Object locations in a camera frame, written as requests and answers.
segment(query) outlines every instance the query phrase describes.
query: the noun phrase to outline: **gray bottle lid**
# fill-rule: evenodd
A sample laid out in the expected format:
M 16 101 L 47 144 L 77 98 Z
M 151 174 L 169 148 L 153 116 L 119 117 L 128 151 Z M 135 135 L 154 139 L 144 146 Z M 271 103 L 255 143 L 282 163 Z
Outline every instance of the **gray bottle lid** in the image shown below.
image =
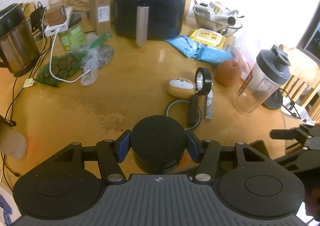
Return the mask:
M 265 75 L 277 84 L 283 85 L 290 79 L 288 56 L 275 45 L 271 50 L 260 51 L 257 64 Z

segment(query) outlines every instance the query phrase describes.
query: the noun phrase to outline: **screw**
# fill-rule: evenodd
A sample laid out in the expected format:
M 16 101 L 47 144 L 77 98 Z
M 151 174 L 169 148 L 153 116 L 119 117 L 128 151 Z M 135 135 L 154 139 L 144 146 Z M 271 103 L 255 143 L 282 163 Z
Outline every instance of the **screw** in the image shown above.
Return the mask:
M 196 179 L 200 182 L 207 182 L 211 179 L 211 176 L 206 173 L 199 173 L 196 175 Z
M 123 176 L 118 173 L 112 173 L 112 174 L 108 175 L 107 178 L 111 182 L 119 182 L 123 179 Z

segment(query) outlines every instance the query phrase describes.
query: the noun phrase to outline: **black air fryer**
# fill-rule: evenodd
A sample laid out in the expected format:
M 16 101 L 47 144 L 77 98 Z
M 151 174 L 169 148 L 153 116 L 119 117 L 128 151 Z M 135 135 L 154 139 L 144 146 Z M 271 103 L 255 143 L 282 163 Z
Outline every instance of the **black air fryer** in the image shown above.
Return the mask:
M 147 39 L 178 36 L 186 0 L 114 0 L 115 30 L 120 36 L 136 37 L 137 45 Z

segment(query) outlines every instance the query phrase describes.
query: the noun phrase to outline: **yellow wet wipes package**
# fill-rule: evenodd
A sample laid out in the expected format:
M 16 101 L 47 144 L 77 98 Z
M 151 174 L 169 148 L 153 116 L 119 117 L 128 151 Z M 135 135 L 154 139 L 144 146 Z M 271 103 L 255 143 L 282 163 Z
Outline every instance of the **yellow wet wipes package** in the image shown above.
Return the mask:
M 223 44 L 226 41 L 223 35 L 208 29 L 195 29 L 189 37 L 197 43 L 202 42 L 220 49 L 223 48 Z

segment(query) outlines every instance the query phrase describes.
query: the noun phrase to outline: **kettle lid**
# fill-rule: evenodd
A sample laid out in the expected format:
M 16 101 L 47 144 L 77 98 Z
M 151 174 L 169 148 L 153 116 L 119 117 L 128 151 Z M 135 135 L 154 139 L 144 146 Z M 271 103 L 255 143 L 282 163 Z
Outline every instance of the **kettle lid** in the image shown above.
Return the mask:
M 277 84 L 283 85 L 290 79 L 288 55 L 276 45 L 271 50 L 261 50 L 257 56 L 257 64 Z
M 23 10 L 18 3 L 0 10 L 0 38 L 12 31 L 23 19 Z

